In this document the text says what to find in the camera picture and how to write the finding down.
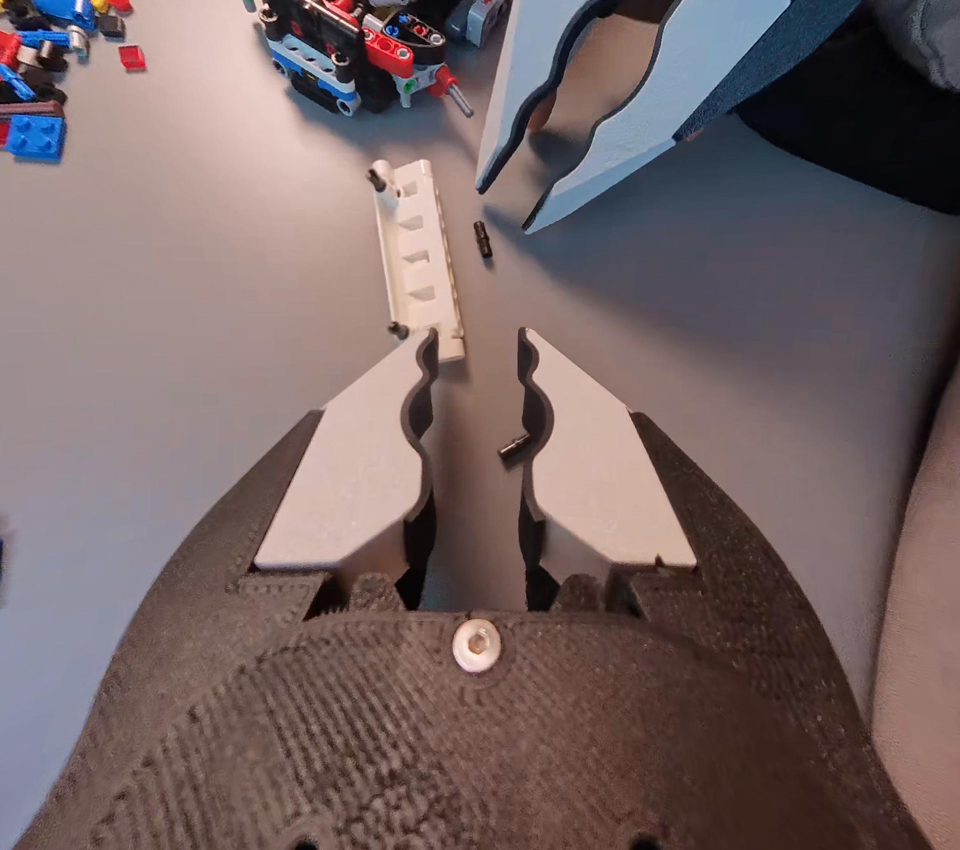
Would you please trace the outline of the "black textured pad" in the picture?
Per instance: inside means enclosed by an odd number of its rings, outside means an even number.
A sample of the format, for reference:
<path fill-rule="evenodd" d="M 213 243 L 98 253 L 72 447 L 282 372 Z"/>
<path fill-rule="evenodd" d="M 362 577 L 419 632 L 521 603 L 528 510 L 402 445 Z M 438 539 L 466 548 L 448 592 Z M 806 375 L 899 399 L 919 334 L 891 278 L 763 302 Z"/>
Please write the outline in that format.
<path fill-rule="evenodd" d="M 938 213 L 959 213 L 956 95 L 830 98 L 770 89 L 737 112 L 769 143 L 803 160 Z"/>

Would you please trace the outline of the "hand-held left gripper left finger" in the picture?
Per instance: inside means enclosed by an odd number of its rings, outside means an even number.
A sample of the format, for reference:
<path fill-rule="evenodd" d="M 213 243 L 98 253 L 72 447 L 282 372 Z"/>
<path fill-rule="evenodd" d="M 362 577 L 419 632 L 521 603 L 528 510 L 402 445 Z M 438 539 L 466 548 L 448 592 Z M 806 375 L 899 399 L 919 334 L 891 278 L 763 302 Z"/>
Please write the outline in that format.
<path fill-rule="evenodd" d="M 367 573 L 418 609 L 437 533 L 423 437 L 433 422 L 436 329 L 414 331 L 322 409 L 253 559 L 261 572 Z"/>

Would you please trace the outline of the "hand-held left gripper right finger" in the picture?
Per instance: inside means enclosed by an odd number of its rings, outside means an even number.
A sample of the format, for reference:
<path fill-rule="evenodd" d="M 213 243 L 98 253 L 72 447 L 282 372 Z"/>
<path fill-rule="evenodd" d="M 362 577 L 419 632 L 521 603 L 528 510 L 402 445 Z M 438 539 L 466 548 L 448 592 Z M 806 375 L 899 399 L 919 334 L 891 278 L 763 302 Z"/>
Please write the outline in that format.
<path fill-rule="evenodd" d="M 585 576 L 606 594 L 633 572 L 687 575 L 697 558 L 630 408 L 531 328 L 518 331 L 522 467 L 518 539 L 528 609 Z"/>

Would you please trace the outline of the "person's beige hoodie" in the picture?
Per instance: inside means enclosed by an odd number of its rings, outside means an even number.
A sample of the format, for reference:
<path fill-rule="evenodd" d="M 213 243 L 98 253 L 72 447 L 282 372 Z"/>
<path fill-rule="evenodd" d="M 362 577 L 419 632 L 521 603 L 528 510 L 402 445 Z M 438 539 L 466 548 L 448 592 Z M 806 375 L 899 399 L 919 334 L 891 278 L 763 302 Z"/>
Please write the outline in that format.
<path fill-rule="evenodd" d="M 959 847 L 959 370 L 904 515 L 873 693 L 883 764 L 934 848 Z"/>

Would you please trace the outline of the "pile of mixed lego pieces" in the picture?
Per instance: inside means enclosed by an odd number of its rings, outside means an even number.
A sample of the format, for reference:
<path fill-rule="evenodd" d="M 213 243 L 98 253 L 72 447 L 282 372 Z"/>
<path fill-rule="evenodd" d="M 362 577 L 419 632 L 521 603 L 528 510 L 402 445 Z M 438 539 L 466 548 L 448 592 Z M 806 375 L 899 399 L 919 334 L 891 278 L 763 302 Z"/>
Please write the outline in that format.
<path fill-rule="evenodd" d="M 1 0 L 3 152 L 20 162 L 62 159 L 66 72 L 90 62 L 95 40 L 117 54 L 120 46 L 132 44 L 127 18 L 133 9 L 132 0 Z"/>

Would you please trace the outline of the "white lego panel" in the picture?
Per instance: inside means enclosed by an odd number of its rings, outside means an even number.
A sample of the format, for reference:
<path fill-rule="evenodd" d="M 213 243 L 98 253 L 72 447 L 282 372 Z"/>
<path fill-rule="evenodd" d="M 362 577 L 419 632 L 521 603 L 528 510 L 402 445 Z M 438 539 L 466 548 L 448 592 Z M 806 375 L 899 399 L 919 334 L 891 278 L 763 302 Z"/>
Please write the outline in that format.
<path fill-rule="evenodd" d="M 371 166 L 389 181 L 382 194 L 373 189 L 389 323 L 406 324 L 411 333 L 435 329 L 439 361 L 461 361 L 465 331 L 431 163 L 393 166 L 378 160 Z"/>

